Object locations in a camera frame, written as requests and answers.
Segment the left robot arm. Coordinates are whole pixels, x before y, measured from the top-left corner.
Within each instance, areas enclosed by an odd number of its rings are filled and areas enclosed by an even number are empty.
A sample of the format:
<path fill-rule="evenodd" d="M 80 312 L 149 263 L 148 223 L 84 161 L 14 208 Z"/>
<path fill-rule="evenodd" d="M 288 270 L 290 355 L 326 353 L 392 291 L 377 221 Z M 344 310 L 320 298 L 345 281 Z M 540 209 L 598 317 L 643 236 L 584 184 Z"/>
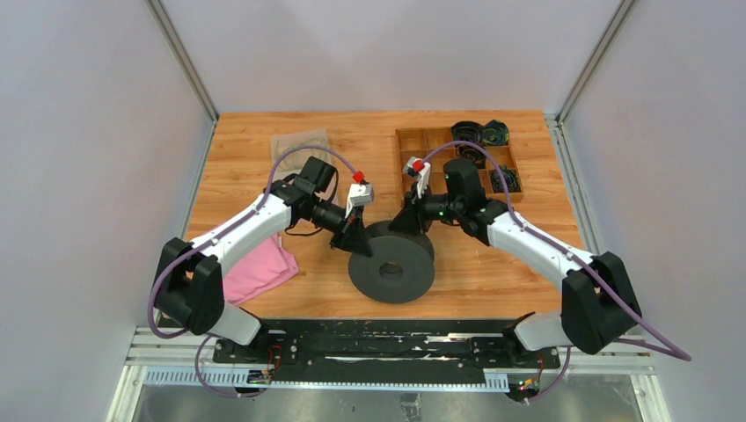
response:
<path fill-rule="evenodd" d="M 347 204 L 340 207 L 320 196 L 338 174 L 334 166 L 311 156 L 299 173 L 271 179 L 256 201 L 217 228 L 192 241 L 168 241 L 150 291 L 150 310 L 176 322 L 182 333 L 227 338 L 245 361 L 263 361 L 270 343 L 261 333 L 263 323 L 228 303 L 223 278 L 262 242 L 301 220 L 331 232 L 334 249 L 370 257 L 362 214 L 373 201 L 373 187 L 360 171 L 353 171 Z"/>

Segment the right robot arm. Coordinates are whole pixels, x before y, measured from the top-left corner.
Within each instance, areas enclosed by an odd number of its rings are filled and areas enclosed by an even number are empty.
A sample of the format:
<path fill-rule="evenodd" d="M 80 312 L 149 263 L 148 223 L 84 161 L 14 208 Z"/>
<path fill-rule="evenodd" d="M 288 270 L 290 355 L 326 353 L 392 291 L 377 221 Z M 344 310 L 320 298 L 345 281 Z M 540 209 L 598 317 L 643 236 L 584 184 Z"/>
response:
<path fill-rule="evenodd" d="M 523 367 L 538 350 L 574 346 L 596 354 L 637 324 L 639 304 L 620 257 L 594 255 L 550 236 L 501 200 L 489 199 L 476 166 L 463 158 L 446 163 L 445 194 L 429 188 L 429 163 L 410 157 L 403 172 L 413 178 L 390 229 L 426 234 L 435 221 L 458 226 L 467 236 L 506 251 L 551 281 L 561 293 L 552 313 L 531 312 L 502 331 L 505 359 Z"/>

